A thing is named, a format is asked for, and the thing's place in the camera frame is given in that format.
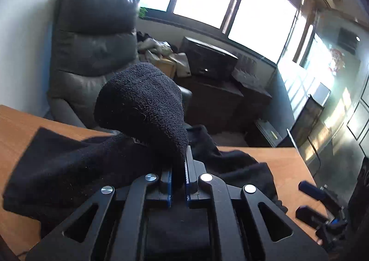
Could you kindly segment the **black fleece jacket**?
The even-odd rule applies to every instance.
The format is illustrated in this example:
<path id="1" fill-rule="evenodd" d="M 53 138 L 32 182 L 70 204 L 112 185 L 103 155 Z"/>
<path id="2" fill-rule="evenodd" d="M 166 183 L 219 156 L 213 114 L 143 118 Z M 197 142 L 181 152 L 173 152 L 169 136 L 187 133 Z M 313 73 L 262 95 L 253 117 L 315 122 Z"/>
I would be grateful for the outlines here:
<path id="1" fill-rule="evenodd" d="M 98 95 L 94 118 L 116 134 L 77 141 L 45 128 L 36 132 L 5 187 L 5 210 L 57 224 L 99 187 L 121 188 L 168 169 L 179 189 L 188 148 L 227 184 L 254 184 L 277 207 L 283 205 L 266 163 L 241 151 L 219 151 L 202 125 L 185 127 L 179 87 L 151 64 L 113 76 Z"/>

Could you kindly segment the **pile of beige clothes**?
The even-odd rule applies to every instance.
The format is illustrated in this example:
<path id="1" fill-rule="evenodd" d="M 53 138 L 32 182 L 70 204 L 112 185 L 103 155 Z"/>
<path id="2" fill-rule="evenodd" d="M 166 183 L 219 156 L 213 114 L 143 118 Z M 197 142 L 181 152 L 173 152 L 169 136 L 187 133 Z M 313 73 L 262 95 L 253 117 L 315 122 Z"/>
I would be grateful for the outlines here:
<path id="1" fill-rule="evenodd" d="M 155 61 L 159 59 L 169 59 L 176 63 L 175 77 L 191 77 L 187 55 L 184 52 L 178 52 L 176 46 L 171 46 L 168 42 L 157 41 L 150 35 L 141 32 L 137 32 L 136 37 L 140 62 L 155 65 Z"/>

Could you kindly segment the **dark wooden cabinet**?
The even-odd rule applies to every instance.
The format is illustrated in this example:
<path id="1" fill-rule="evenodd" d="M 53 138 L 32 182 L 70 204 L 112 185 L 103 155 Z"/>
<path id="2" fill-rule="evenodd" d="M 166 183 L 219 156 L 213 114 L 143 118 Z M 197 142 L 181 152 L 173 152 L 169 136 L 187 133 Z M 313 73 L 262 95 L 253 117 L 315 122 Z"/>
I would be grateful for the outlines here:
<path id="1" fill-rule="evenodd" d="M 235 56 L 238 62 L 229 80 L 192 75 L 175 78 L 177 85 L 192 92 L 186 111 L 188 124 L 203 124 L 211 133 L 245 132 L 268 107 L 272 96 L 247 71 L 254 61 L 243 55 Z"/>

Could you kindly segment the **light wooden box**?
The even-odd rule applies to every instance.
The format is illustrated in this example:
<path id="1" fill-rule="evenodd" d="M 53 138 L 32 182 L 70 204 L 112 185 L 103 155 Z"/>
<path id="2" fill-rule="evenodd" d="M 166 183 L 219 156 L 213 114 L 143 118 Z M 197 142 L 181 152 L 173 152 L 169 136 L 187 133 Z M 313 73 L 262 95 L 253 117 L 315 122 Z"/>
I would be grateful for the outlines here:
<path id="1" fill-rule="evenodd" d="M 155 61 L 155 66 L 160 69 L 165 75 L 173 79 L 176 74 L 176 63 L 169 59 L 159 59 Z"/>

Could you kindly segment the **black monitor on cabinet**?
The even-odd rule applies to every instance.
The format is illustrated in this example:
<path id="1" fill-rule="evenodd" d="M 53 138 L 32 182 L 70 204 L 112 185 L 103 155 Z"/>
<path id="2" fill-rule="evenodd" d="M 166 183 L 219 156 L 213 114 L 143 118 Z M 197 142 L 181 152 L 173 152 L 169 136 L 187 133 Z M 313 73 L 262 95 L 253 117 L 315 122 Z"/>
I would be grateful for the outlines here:
<path id="1" fill-rule="evenodd" d="M 230 52 L 190 37 L 183 38 L 179 50 L 187 56 L 192 76 L 229 80 L 238 62 Z"/>

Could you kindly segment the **green plant on windowsill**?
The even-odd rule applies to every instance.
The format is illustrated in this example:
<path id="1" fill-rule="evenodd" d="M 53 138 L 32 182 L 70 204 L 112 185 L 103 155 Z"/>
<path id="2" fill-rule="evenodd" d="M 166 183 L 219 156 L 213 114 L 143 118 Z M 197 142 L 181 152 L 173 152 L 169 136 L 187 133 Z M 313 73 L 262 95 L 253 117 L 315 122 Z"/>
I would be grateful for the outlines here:
<path id="1" fill-rule="evenodd" d="M 140 10 L 139 10 L 139 18 L 140 19 L 144 19 L 146 17 L 146 14 L 147 14 L 147 9 L 145 7 L 140 7 Z"/>

